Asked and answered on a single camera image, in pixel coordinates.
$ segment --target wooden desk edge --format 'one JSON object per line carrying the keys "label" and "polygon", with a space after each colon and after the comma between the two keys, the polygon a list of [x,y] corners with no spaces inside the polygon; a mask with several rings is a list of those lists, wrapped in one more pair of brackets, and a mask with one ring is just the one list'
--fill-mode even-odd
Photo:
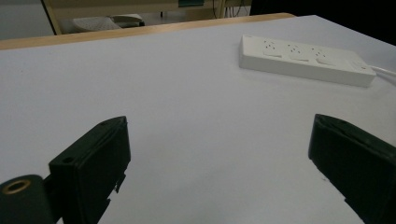
{"label": "wooden desk edge", "polygon": [[274,14],[226,18],[226,19],[217,19],[217,20],[208,20],[208,21],[178,22],[178,23],[169,23],[169,24],[161,24],[161,25],[135,27],[135,28],[121,29],[121,30],[9,39],[9,40],[0,41],[0,49],[32,48],[32,47],[68,44],[68,43],[76,43],[76,42],[99,40],[99,39],[125,37],[132,35],[158,34],[164,32],[186,30],[186,29],[200,28],[200,27],[209,27],[209,26],[224,25],[224,24],[235,24],[235,23],[252,22],[252,21],[271,21],[271,20],[286,19],[292,17],[294,17],[294,15],[289,13],[274,13]]}

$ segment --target table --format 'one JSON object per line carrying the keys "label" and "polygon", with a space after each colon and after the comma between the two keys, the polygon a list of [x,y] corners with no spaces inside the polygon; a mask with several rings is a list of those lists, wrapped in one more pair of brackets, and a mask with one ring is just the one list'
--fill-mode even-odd
{"label": "table", "polygon": [[307,157],[313,119],[396,145],[396,80],[359,88],[241,69],[238,45],[250,34],[350,49],[392,71],[396,48],[314,15],[227,21],[1,41],[0,182],[47,176],[91,127],[125,115],[132,161],[100,223],[361,224]]}

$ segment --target screw hole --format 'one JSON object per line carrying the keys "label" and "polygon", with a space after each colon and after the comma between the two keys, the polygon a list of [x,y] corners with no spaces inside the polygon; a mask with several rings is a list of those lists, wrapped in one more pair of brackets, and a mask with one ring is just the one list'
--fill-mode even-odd
{"label": "screw hole", "polygon": [[30,180],[27,179],[17,180],[7,185],[2,191],[4,194],[18,193],[29,187],[30,183]]}

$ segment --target white power strip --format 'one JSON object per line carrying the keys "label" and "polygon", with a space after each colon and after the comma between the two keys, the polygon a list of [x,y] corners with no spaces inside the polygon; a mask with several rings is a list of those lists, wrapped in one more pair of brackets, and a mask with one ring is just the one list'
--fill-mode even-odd
{"label": "white power strip", "polygon": [[373,69],[353,51],[243,35],[239,66],[268,73],[368,87]]}

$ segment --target white cable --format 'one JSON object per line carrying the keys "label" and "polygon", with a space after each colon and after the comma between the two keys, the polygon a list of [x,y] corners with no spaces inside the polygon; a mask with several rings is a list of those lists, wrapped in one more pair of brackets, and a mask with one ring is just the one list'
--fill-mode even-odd
{"label": "white cable", "polygon": [[373,70],[375,70],[376,72],[379,72],[379,73],[382,73],[382,74],[385,74],[385,75],[389,75],[389,76],[392,76],[392,77],[396,77],[396,73],[395,72],[389,71],[389,70],[384,69],[384,68],[372,66],[372,65],[369,65],[369,66],[371,68],[373,68]]}

